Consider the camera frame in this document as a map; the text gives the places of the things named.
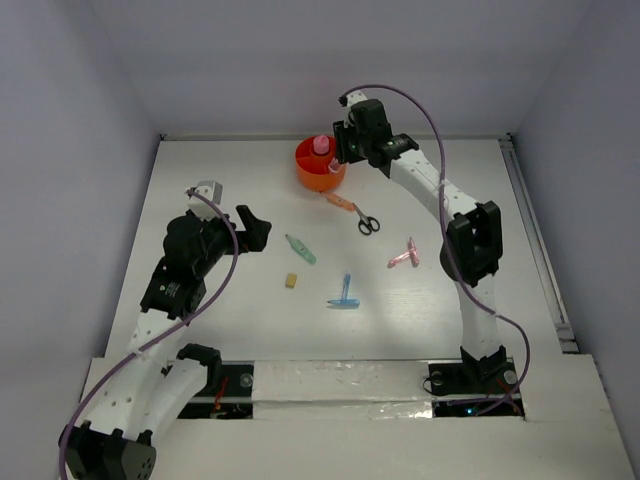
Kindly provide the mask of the clear blue capped glue bottle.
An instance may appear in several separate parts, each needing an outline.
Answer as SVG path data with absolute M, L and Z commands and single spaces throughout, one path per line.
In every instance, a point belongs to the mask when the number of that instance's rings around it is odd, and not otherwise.
M 337 174 L 341 171 L 343 165 L 339 162 L 337 157 L 334 157 L 328 164 L 327 170 L 331 174 Z

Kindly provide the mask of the tan eraser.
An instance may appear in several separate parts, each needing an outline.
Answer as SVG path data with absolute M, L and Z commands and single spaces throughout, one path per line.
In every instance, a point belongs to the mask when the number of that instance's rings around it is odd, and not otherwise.
M 285 279 L 285 287 L 288 289 L 293 289 L 297 282 L 297 275 L 294 273 L 289 273 Z

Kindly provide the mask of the black scissors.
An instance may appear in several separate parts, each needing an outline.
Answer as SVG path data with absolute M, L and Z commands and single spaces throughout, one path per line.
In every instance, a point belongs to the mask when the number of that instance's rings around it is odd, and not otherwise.
M 366 215 L 357 204 L 354 204 L 354 209 L 358 215 L 358 230 L 362 235 L 370 236 L 380 230 L 380 223 L 376 218 Z

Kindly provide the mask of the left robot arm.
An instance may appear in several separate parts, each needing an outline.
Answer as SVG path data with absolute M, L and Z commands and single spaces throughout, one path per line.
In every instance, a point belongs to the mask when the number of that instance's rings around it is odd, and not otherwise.
M 169 222 L 125 357 L 85 395 L 62 431 L 61 478 L 150 478 L 157 446 L 187 403 L 225 388 L 220 352 L 182 336 L 216 299 L 205 285 L 216 263 L 225 255 L 236 263 L 267 245 L 271 223 L 246 205 L 236 211 L 241 229 L 203 199 Z

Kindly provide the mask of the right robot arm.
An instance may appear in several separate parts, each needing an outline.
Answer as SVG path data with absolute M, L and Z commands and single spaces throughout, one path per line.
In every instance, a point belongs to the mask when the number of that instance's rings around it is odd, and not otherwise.
M 457 289 L 462 342 L 460 362 L 442 368 L 437 377 L 459 378 L 468 391 L 486 390 L 507 364 L 494 303 L 494 276 L 503 255 L 500 208 L 462 192 L 443 177 L 414 139 L 393 133 L 380 100 L 356 90 L 339 102 L 346 116 L 333 125 L 338 161 L 367 161 L 440 223 L 440 263 Z

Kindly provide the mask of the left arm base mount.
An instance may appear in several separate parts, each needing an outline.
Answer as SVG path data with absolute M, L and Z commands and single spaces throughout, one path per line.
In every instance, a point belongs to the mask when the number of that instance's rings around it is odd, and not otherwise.
M 182 409 L 186 420 L 248 420 L 253 418 L 254 363 L 224 363 L 217 386 L 207 385 Z

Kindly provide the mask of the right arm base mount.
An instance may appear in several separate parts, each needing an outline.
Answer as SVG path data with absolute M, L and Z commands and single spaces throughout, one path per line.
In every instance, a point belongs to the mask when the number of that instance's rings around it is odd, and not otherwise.
M 511 360 L 486 380 L 475 380 L 461 361 L 430 363 L 422 388 L 431 395 L 436 418 L 472 418 L 481 416 L 525 416 L 520 391 L 500 405 L 495 403 L 508 395 L 519 380 Z

